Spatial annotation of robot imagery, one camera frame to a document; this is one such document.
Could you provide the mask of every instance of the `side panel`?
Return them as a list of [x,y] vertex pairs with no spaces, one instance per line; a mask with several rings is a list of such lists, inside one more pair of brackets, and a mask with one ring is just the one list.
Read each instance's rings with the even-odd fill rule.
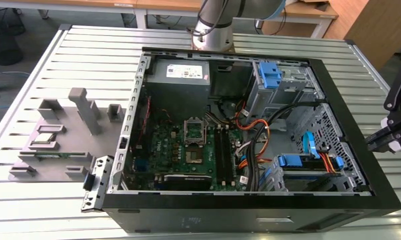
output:
[[106,213],[129,232],[320,232],[364,217],[338,209],[117,209]]

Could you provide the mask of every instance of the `metal work surface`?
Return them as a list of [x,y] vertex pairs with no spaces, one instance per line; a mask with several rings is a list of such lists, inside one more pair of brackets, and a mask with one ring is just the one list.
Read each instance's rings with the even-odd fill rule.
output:
[[[319,58],[323,60],[348,109],[367,136],[380,127],[386,84],[343,41],[233,34],[237,53]],[[133,85],[141,47],[191,48],[189,35],[172,30],[140,30],[72,26],[57,32],[32,75],[0,123],[0,239],[89,239],[141,237],[128,235],[105,213],[81,213],[81,183],[6,183],[8,170],[25,145],[40,114],[41,99],[56,98],[62,106],[70,88],[86,88],[86,98],[98,107],[125,106]],[[376,153],[401,199],[401,153]],[[303,239],[338,240],[363,237],[401,239],[401,211],[359,220],[328,232],[304,234]],[[153,239],[187,239],[185,234],[152,234]],[[191,239],[280,239],[291,234],[192,234]]]

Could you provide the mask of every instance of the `floor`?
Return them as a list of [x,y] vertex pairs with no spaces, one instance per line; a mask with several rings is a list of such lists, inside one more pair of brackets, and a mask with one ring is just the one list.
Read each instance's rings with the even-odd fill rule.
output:
[[[104,26],[104,27],[122,27],[120,14],[113,13],[92,13],[74,11],[49,11],[49,19],[42,20],[38,13],[33,9],[22,9],[21,20],[26,28],[26,32],[16,37],[17,44],[24,53],[24,59],[20,63],[12,66],[0,66],[0,72],[18,71],[30,72],[42,52],[53,38],[57,28],[61,24]],[[131,27],[136,27],[136,20],[133,16],[128,16],[126,23]],[[156,24],[156,19],[148,17],[148,26],[153,29],[173,29],[184,30],[188,26],[195,26],[196,19],[193,17],[169,16],[163,19],[161,24]],[[233,32],[244,34],[255,34],[252,20],[235,20]],[[401,61],[392,58],[383,67],[380,74],[388,83],[396,74]],[[25,82],[25,77],[21,74],[1,74],[0,75],[0,106],[10,105],[17,92]],[[0,120],[5,114],[6,108],[0,108]]]

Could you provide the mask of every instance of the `metal bracket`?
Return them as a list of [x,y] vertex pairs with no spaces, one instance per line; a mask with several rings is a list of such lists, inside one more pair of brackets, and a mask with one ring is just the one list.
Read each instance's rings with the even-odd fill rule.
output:
[[104,202],[112,162],[113,158],[110,156],[104,156],[96,159],[93,171],[85,177],[84,189],[86,192],[81,205],[81,212],[84,213],[92,211],[102,212],[101,204]]

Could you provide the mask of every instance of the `sticker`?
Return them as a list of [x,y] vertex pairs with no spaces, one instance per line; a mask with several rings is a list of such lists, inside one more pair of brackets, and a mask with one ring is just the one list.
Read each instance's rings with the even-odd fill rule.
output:
[[335,16],[328,16],[328,15],[320,15],[320,18],[324,18],[324,19],[332,19],[332,18],[335,18]]
[[248,116],[248,111],[245,111],[244,109],[240,110],[240,113],[247,117]]
[[120,4],[118,4],[118,3],[114,3],[113,5],[114,5],[116,7],[118,7],[118,6],[120,6],[120,7],[124,7],[124,6],[125,6],[125,7],[133,7],[132,4],[124,4],[124,3],[120,3]]
[[244,176],[240,176],[240,183],[247,184],[248,178]]
[[193,65],[168,65],[165,76],[168,78],[179,79],[201,79],[203,78],[203,68],[201,66]]

